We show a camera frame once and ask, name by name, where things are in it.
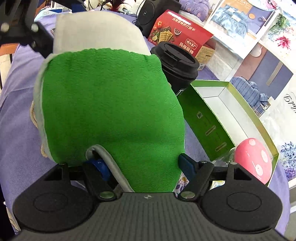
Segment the red cracker box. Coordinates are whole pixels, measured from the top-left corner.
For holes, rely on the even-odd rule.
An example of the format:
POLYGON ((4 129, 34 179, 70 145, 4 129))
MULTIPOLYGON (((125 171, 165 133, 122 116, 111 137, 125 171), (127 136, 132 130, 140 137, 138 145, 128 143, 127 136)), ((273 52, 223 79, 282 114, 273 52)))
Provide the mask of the red cracker box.
POLYGON ((201 71, 215 52, 212 38, 213 34, 200 25, 167 10, 157 18, 148 40, 154 45, 165 41, 181 47, 197 59, 201 71))

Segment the black lidded coffee cup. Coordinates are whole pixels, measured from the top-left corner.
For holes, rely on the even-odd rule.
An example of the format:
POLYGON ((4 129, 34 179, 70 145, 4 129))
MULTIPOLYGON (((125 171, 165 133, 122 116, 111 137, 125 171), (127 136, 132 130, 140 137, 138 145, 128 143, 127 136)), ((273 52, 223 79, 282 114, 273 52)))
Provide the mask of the black lidded coffee cup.
POLYGON ((200 64, 183 48, 162 41, 151 48, 151 54, 160 59, 162 71, 176 96, 196 80, 200 64))

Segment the dark blue bedroom poster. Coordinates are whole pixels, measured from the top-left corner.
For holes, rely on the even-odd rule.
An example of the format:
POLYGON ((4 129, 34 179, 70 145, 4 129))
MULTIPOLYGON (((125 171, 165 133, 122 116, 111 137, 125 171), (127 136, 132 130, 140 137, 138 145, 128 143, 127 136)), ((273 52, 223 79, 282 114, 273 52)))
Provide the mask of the dark blue bedroom poster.
POLYGON ((272 52, 256 44, 231 78, 231 84, 257 116, 270 106, 292 78, 292 72, 272 52))

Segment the purple floral bedsheet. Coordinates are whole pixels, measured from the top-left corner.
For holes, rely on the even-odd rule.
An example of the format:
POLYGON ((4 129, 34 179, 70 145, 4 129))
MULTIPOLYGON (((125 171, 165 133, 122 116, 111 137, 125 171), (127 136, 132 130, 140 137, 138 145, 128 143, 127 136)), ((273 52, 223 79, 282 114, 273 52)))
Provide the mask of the purple floral bedsheet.
MULTIPOLYGON (((11 214, 14 200, 55 164, 40 151, 40 137, 30 118, 33 89, 44 58, 29 46, 18 46, 1 93, 1 189, 11 214)), ((198 139, 185 122, 185 153, 208 160, 198 139)), ((283 205, 276 230, 285 234, 290 217, 288 180, 278 161, 269 182, 283 205)))

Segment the blue bedding poster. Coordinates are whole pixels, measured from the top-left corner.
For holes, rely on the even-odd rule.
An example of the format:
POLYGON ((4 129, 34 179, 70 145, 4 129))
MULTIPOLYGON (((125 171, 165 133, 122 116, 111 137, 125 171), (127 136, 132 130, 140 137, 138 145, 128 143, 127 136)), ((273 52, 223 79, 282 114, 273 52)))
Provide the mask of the blue bedding poster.
POLYGON ((265 34, 279 8, 279 1, 221 1, 204 28, 244 59, 265 34))

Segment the purple bedding poster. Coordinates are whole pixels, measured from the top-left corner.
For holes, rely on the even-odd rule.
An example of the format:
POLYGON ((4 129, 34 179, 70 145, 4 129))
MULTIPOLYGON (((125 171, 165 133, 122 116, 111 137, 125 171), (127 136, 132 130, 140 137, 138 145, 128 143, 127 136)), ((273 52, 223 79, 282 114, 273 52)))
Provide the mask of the purple bedding poster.
POLYGON ((219 0, 179 0, 182 11, 195 15, 202 22, 208 20, 220 2, 219 0))

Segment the glass jar with pink lid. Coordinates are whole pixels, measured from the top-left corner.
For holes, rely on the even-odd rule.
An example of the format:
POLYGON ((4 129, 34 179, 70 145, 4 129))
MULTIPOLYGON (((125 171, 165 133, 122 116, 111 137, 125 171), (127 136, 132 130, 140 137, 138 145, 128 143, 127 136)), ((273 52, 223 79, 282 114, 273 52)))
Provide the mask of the glass jar with pink lid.
POLYGON ((256 138, 243 140, 237 147, 232 148, 213 162, 220 166, 236 162, 263 184, 269 182, 273 172, 272 161, 267 149, 256 138))

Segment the green open gift box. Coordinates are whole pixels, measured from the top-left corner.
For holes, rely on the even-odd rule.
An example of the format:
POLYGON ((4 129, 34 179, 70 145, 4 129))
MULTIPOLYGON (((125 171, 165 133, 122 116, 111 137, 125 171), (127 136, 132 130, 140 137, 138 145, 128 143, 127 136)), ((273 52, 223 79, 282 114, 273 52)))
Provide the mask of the green open gift box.
POLYGON ((255 111, 229 82, 196 80, 177 96, 185 124, 185 153, 195 161, 214 161, 247 138, 259 140, 272 168, 278 151, 255 111))

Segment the green and grey plush cloth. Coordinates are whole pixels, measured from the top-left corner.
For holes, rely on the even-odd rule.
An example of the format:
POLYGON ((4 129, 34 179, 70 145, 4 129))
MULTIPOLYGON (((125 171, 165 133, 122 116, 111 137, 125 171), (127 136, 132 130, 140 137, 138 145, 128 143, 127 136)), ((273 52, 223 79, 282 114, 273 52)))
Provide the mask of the green and grey plush cloth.
POLYGON ((96 151, 125 192, 172 192, 182 108, 134 24, 109 11, 58 14, 30 117, 43 156, 79 166, 96 151))

